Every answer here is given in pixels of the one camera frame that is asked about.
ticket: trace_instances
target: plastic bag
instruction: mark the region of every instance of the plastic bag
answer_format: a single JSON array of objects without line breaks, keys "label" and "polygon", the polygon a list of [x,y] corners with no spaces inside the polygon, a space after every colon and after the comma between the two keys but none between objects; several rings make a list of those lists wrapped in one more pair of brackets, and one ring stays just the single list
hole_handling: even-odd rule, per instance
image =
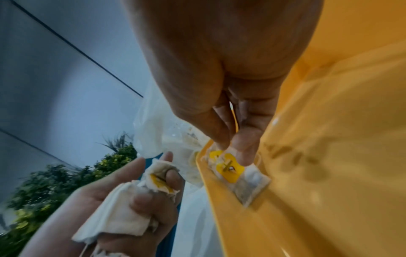
[{"label": "plastic bag", "polygon": [[134,128],[133,144],[141,156],[152,158],[172,151],[173,164],[182,177],[196,186],[203,185],[195,159],[210,138],[173,114],[154,80],[148,85]]}]

